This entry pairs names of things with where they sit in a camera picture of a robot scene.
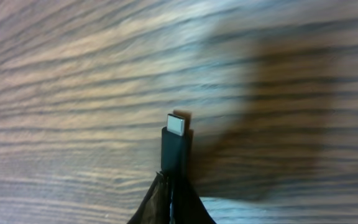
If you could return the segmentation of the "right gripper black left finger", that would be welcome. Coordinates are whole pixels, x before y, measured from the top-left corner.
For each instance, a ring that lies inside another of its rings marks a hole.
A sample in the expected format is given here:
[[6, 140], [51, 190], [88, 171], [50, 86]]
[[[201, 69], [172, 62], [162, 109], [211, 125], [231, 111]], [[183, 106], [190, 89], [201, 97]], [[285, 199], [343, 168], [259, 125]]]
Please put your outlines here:
[[169, 175], [163, 172], [156, 173], [145, 197], [127, 224], [169, 224], [170, 181]]

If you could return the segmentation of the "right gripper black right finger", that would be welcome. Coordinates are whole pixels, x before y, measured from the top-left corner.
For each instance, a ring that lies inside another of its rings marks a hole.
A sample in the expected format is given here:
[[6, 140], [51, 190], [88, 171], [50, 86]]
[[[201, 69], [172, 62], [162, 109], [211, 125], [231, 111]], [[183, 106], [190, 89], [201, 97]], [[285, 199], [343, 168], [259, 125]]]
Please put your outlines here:
[[216, 224], [186, 177], [172, 180], [170, 223]]

